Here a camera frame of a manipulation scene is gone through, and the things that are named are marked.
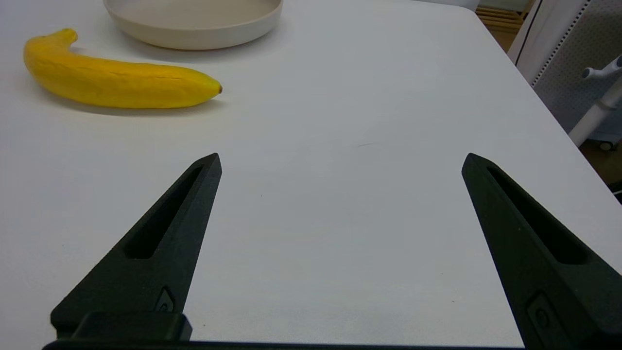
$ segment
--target perforated panel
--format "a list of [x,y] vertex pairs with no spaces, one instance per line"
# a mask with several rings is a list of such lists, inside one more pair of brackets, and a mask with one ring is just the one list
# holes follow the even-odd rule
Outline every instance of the perforated panel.
[[[534,90],[566,131],[609,89],[619,75],[583,80],[586,67],[603,68],[622,54],[622,1],[587,0],[572,25],[532,82]],[[622,109],[591,138],[622,138]]]

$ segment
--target beige plate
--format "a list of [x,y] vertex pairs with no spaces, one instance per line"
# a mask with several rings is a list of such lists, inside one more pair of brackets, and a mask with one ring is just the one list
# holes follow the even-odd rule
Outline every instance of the beige plate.
[[283,0],[104,0],[129,35],[182,50],[220,49],[257,39],[274,28]]

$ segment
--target wheel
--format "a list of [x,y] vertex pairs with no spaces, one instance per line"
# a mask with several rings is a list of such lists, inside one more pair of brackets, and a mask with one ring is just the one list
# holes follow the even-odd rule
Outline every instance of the wheel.
[[602,149],[603,151],[611,151],[613,149],[613,143],[609,141],[602,141],[598,145],[598,148]]

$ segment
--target banana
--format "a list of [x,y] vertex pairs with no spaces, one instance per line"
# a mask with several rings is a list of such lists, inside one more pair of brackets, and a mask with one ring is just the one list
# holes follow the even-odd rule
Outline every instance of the banana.
[[196,70],[168,65],[97,59],[70,51],[73,29],[34,37],[24,63],[39,85],[70,100],[120,108],[180,108],[198,105],[223,91]]

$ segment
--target wooden shelf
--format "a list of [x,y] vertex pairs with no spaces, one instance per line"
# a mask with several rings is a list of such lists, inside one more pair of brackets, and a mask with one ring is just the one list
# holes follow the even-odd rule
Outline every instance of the wooden shelf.
[[516,34],[524,22],[522,14],[514,11],[478,7],[475,13],[488,29],[495,31]]

